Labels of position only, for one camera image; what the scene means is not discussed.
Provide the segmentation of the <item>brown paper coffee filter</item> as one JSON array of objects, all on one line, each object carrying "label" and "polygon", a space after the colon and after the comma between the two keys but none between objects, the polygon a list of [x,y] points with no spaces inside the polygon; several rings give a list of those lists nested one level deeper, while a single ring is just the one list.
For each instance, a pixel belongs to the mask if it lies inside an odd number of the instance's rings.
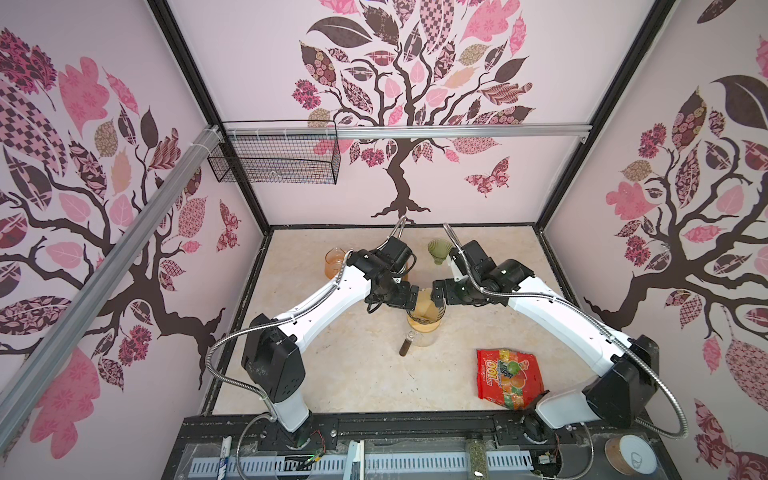
[{"label": "brown paper coffee filter", "polygon": [[431,323],[441,319],[441,310],[432,300],[432,289],[421,289],[417,296],[414,309],[410,317],[421,323]]}]

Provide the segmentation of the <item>clear glass dripper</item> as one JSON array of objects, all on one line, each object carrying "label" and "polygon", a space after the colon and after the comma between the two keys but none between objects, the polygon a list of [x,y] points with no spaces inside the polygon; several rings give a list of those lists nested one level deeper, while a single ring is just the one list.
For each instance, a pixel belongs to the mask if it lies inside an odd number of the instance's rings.
[{"label": "clear glass dripper", "polygon": [[432,289],[426,288],[419,291],[415,308],[407,311],[409,325],[421,333],[429,333],[440,326],[446,309],[438,307],[432,300]]}]

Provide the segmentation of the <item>orange glass pitcher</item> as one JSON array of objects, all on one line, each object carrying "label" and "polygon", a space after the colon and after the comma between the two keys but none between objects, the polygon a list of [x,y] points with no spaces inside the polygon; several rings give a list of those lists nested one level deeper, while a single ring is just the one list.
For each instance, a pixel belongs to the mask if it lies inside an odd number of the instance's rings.
[{"label": "orange glass pitcher", "polygon": [[324,273],[329,280],[332,280],[338,276],[342,267],[344,266],[345,256],[346,251],[339,247],[334,247],[326,253],[324,257]]}]

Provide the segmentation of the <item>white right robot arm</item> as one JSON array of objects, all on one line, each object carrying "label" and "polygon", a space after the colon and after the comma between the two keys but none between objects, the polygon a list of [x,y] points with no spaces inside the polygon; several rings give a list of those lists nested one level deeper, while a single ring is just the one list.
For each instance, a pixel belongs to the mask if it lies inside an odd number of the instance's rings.
[{"label": "white right robot arm", "polygon": [[499,304],[527,316],[569,347],[592,370],[594,379],[534,401],[539,421],[551,429],[601,420],[616,428],[639,423],[638,416],[658,391],[658,346],[632,339],[585,314],[516,260],[500,264],[472,240],[451,241],[450,280],[437,281],[442,305]]}]

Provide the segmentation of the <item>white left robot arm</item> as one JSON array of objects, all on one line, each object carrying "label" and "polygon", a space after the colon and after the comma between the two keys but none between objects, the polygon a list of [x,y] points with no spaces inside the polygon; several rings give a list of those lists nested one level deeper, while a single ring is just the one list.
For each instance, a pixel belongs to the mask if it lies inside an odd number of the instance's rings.
[{"label": "white left robot arm", "polygon": [[382,306],[411,310],[419,288],[404,276],[415,264],[405,242],[390,237],[376,249],[348,252],[339,272],[320,290],[295,308],[274,318],[257,317],[260,331],[247,335],[242,367],[262,387],[275,410],[275,421],[295,434],[307,428],[310,410],[301,385],[306,378],[302,354],[312,341],[342,313],[363,302],[367,312]]}]

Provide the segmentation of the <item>green glass dripper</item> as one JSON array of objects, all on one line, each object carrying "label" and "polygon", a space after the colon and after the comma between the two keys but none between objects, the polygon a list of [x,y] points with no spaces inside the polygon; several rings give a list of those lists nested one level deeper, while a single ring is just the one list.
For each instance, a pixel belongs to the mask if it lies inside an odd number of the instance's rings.
[{"label": "green glass dripper", "polygon": [[453,248],[450,241],[433,239],[427,245],[427,250],[436,265],[442,265],[449,257]]}]

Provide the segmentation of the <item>wooden ring dripper holder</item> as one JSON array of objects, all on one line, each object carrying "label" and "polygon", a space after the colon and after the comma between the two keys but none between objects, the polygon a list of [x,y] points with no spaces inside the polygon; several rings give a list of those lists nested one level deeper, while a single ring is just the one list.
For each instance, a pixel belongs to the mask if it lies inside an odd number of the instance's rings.
[{"label": "wooden ring dripper holder", "polygon": [[412,318],[408,318],[407,321],[411,329],[420,334],[430,334],[436,331],[441,325],[440,321],[435,321],[431,323],[421,323]]}]

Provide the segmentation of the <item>clear glass server jug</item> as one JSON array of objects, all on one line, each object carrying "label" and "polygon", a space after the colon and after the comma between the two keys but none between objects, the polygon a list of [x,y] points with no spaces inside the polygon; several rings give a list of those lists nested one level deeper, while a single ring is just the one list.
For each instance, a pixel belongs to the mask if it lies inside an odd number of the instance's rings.
[{"label": "clear glass server jug", "polygon": [[420,332],[417,330],[410,329],[404,337],[404,340],[399,348],[398,354],[401,357],[405,357],[415,347],[418,347],[418,348],[429,347],[436,342],[437,337],[438,337],[438,333],[436,330],[431,332]]}]

